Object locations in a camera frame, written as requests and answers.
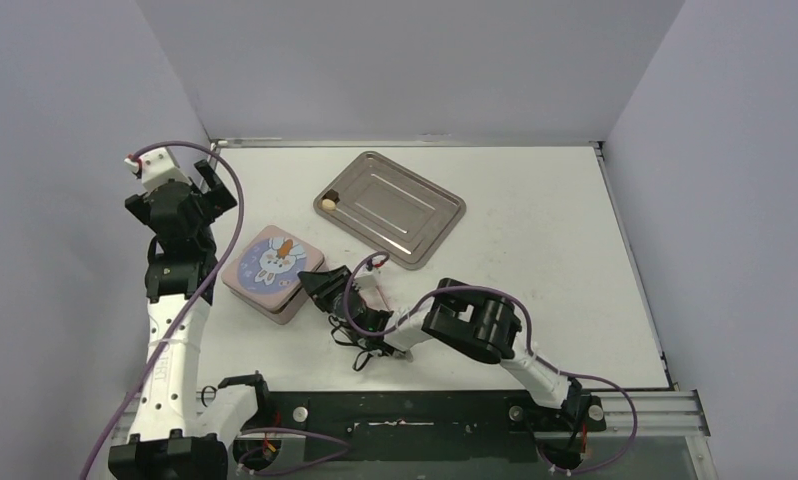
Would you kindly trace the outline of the metal tin lid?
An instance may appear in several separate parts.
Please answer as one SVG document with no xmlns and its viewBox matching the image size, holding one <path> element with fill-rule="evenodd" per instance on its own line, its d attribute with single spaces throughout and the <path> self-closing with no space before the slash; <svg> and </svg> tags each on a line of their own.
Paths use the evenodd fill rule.
<svg viewBox="0 0 798 480">
<path fill-rule="evenodd" d="M 323 271 L 324 253 L 310 243 L 268 225 L 223 269 L 227 287 L 249 293 L 273 294 L 302 288 L 297 274 Z"/>
</svg>

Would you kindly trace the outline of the steel chocolate tray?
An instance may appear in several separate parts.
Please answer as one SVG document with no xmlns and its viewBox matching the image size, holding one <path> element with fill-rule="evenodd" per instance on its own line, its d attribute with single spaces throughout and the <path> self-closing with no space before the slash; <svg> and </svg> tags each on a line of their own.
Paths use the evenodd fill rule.
<svg viewBox="0 0 798 480">
<path fill-rule="evenodd" d="M 333 212 L 321 201 L 336 191 Z M 360 153 L 313 201 L 315 212 L 393 262 L 422 269 L 463 218 L 466 202 L 376 151 Z"/>
</svg>

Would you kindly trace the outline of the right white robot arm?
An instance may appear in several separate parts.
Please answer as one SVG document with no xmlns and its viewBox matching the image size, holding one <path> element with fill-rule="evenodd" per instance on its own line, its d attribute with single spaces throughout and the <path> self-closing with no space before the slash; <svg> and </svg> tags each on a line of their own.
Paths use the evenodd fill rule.
<svg viewBox="0 0 798 480">
<path fill-rule="evenodd" d="M 573 375 L 538 361 L 516 340 L 523 330 L 518 303 L 488 287 L 442 279 L 409 311 L 369 306 L 346 267 L 325 272 L 301 272 L 304 292 L 327 314 L 339 345 L 357 347 L 367 358 L 411 360 L 414 346 L 437 340 L 463 356 L 501 367 L 527 392 L 532 404 L 522 419 L 549 424 L 550 431 L 600 431 L 605 428 L 601 401 L 585 391 Z"/>
</svg>

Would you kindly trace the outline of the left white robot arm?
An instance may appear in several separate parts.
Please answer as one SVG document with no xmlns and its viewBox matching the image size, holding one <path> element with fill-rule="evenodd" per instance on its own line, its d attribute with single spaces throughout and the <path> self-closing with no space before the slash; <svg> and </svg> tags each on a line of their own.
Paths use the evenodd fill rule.
<svg viewBox="0 0 798 480">
<path fill-rule="evenodd" d="M 126 162 L 145 191 L 125 206 L 154 233 L 144 279 L 149 343 L 128 396 L 137 410 L 125 441 L 109 449 L 108 470 L 116 479 L 224 479 L 243 426 L 262 429 L 274 415 L 259 373 L 223 379 L 210 405 L 197 410 L 201 338 L 233 250 L 217 251 L 211 226 L 231 209 L 244 216 L 242 186 L 229 191 L 206 161 L 195 165 L 204 180 L 198 186 L 166 151 Z"/>
</svg>

